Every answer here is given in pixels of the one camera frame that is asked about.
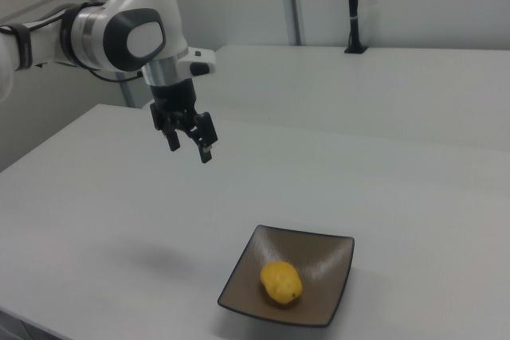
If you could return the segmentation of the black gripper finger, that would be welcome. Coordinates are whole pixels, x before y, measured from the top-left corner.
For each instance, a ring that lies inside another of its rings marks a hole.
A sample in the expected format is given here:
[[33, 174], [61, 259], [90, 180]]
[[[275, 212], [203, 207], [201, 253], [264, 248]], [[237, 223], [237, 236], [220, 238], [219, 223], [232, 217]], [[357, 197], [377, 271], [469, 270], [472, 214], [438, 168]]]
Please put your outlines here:
[[202, 163], [212, 159], [212, 146], [218, 141], [214, 122], [209, 112], [197, 114], [192, 118], [190, 137], [198, 147]]
[[176, 132], [180, 111], [164, 111], [156, 102], [150, 105], [151, 116], [157, 131], [161, 131], [167, 139], [171, 151], [176, 151], [180, 148], [179, 137]]

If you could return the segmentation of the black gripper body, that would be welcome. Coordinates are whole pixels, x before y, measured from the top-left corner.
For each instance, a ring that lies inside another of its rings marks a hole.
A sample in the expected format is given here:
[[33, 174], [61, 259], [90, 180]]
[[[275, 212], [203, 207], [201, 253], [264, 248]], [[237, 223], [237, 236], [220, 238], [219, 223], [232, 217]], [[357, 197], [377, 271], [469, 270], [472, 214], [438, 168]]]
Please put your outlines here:
[[176, 127], [193, 127], [197, 99], [192, 79], [168, 86], [150, 86], [154, 103], [150, 106], [155, 127], [169, 119]]

